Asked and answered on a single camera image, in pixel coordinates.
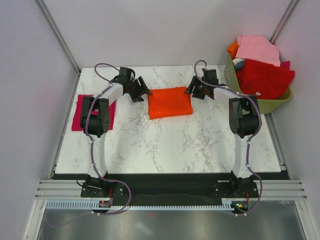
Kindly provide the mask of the magenta t shirt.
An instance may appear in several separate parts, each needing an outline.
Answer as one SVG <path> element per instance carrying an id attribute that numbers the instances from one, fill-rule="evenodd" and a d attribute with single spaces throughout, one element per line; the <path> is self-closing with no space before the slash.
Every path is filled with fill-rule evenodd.
<path id="1" fill-rule="evenodd" d="M 88 96 L 87 94 L 79 94 L 77 96 L 76 109 L 75 109 L 75 113 L 72 120 L 72 126 L 71 126 L 71 130 L 73 132 L 83 131 L 83 128 L 80 125 L 81 111 L 82 111 L 83 99 L 84 97 L 87 97 L 87 96 Z M 114 127 L 116 106 L 117 106 L 116 100 L 109 106 L 109 115 L 110 115 L 109 130 L 112 130 Z"/>

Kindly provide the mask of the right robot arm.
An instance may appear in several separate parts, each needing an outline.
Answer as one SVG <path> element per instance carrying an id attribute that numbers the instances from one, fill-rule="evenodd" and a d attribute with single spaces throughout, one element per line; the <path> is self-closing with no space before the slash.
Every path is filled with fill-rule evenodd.
<path id="1" fill-rule="evenodd" d="M 213 100 L 228 104 L 228 122 L 235 139 L 235 157 L 231 170 L 231 178 L 227 190 L 235 197 L 259 196 L 256 175 L 251 169 L 250 154 L 253 138 L 262 127 L 261 114 L 257 98 L 230 89 L 225 84 L 219 84 L 216 70 L 203 69 L 203 76 L 195 74 L 185 93 L 193 98 Z"/>

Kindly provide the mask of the orange t shirt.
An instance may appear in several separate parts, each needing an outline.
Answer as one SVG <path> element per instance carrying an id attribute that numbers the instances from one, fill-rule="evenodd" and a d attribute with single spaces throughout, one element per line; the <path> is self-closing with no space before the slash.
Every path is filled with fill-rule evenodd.
<path id="1" fill-rule="evenodd" d="M 150 120 L 193 114 L 191 97 L 185 86 L 152 89 L 147 96 Z"/>

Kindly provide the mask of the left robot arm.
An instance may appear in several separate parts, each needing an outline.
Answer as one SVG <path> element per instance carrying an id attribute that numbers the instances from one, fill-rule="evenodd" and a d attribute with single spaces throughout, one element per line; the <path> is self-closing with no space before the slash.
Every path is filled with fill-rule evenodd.
<path id="1" fill-rule="evenodd" d="M 151 95 L 141 76 L 136 77 L 133 69 L 120 67 L 117 75 L 109 80 L 97 71 L 98 63 L 94 67 L 96 75 L 107 81 L 107 86 L 93 96 L 83 98 L 80 126 L 86 135 L 89 146 L 89 170 L 88 175 L 97 178 L 92 185 L 92 191 L 99 197 L 106 196 L 110 191 L 111 179 L 106 179 L 108 174 L 105 160 L 105 139 L 110 127 L 110 106 L 118 98 L 127 94 L 133 103 L 143 102 L 144 95 Z"/>

